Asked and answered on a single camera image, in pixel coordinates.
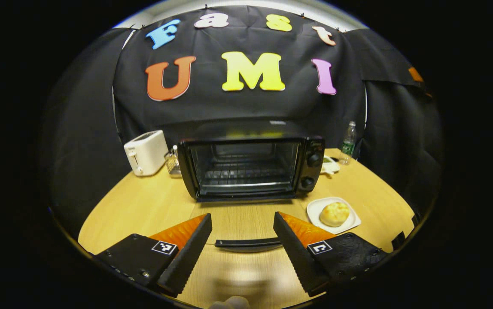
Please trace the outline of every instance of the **plastic water bottle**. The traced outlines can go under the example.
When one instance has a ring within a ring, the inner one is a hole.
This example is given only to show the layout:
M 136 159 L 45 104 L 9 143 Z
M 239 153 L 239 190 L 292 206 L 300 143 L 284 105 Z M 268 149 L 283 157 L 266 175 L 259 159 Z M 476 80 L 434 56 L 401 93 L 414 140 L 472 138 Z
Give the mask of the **plastic water bottle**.
M 355 121 L 350 121 L 348 130 L 344 135 L 344 141 L 342 142 L 342 164 L 349 164 L 351 160 L 351 155 L 353 154 L 353 148 L 355 147 L 355 139 L 357 133 L 355 132 Z

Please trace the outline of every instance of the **letter m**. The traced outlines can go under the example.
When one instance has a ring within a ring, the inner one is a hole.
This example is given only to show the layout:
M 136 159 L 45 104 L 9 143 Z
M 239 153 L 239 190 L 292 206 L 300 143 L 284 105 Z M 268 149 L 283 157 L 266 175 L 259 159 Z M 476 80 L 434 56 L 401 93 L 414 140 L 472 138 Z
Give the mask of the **letter m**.
M 222 58 L 227 60 L 227 81 L 222 84 L 223 90 L 242 90 L 244 84 L 239 80 L 239 74 L 241 74 L 250 89 L 256 87 L 260 76 L 262 76 L 262 82 L 260 83 L 262 90 L 284 90 L 284 84 L 281 82 L 279 73 L 280 55 L 263 53 L 256 64 L 252 64 L 245 54 L 240 51 L 223 53 Z

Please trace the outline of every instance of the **toaster oven knob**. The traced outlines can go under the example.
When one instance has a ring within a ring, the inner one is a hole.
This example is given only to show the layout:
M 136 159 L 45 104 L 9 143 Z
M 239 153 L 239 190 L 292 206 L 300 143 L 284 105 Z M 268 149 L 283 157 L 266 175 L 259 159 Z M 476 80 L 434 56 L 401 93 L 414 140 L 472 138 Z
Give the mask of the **toaster oven knob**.
M 317 153 L 314 153 L 307 158 L 307 166 L 309 167 L 320 166 L 322 163 L 321 156 Z
M 302 178 L 301 183 L 302 183 L 302 188 L 310 189 L 315 184 L 315 180 L 311 177 L 304 177 L 304 178 Z

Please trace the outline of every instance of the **foam letter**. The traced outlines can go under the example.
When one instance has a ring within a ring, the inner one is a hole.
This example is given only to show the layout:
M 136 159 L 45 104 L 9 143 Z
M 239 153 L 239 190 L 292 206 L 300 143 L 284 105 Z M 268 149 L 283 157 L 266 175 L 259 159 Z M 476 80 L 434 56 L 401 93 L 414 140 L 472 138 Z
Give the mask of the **foam letter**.
M 319 26 L 313 26 L 312 27 L 315 31 L 317 31 L 317 34 L 319 35 L 319 38 L 321 38 L 321 40 L 327 44 L 329 44 L 330 46 L 334 46 L 336 45 L 336 42 L 331 40 L 331 38 L 329 38 L 331 36 L 331 33 L 328 32 L 327 30 L 325 30 L 325 28 L 323 27 L 319 27 Z
M 162 45 L 172 41 L 174 37 L 176 37 L 175 35 L 172 35 L 172 33 L 176 33 L 176 31 L 178 31 L 178 28 L 174 25 L 177 25 L 179 23 L 179 19 L 174 19 L 151 31 L 150 33 L 147 33 L 145 37 L 150 37 L 154 43 L 153 49 L 157 49 Z
M 328 61 L 321 59 L 311 59 L 311 63 L 315 64 L 317 68 L 317 75 L 319 76 L 319 86 L 317 86 L 317 92 L 320 94 L 330 94 L 331 96 L 336 94 L 336 89 L 332 86 L 331 80 L 331 64 Z
M 288 20 L 288 18 L 286 18 L 285 16 L 270 14 L 266 16 L 266 19 L 268 20 L 266 25 L 268 25 L 270 29 L 280 30 L 280 31 L 292 30 L 292 26 L 290 25 L 290 20 Z
M 284 84 L 280 80 L 279 61 L 280 55 L 273 53 L 263 53 L 258 58 L 256 64 L 252 64 L 244 53 L 229 51 L 222 54 L 222 58 L 227 60 L 227 81 L 222 84 L 225 91 L 242 90 L 244 84 L 239 81 L 239 74 L 250 89 L 254 89 L 260 76 L 262 90 L 284 90 Z
M 227 22 L 227 14 L 215 12 L 200 17 L 200 20 L 195 23 L 196 28 L 214 27 L 221 28 L 229 25 Z
M 162 76 L 168 62 L 160 62 L 145 69 L 147 73 L 147 94 L 152 100 L 172 100 L 175 99 L 189 88 L 189 78 L 191 73 L 191 63 L 195 61 L 195 56 L 178 58 L 174 64 L 178 66 L 178 82 L 172 88 L 164 88 Z

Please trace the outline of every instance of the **white toaster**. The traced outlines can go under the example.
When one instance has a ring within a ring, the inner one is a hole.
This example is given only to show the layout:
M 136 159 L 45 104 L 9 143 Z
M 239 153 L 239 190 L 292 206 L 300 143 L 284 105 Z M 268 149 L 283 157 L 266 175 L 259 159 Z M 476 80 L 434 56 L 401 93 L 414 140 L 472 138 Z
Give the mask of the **white toaster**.
M 136 176 L 150 176 L 164 165 L 168 152 L 162 130 L 143 133 L 125 144 L 128 162 Z

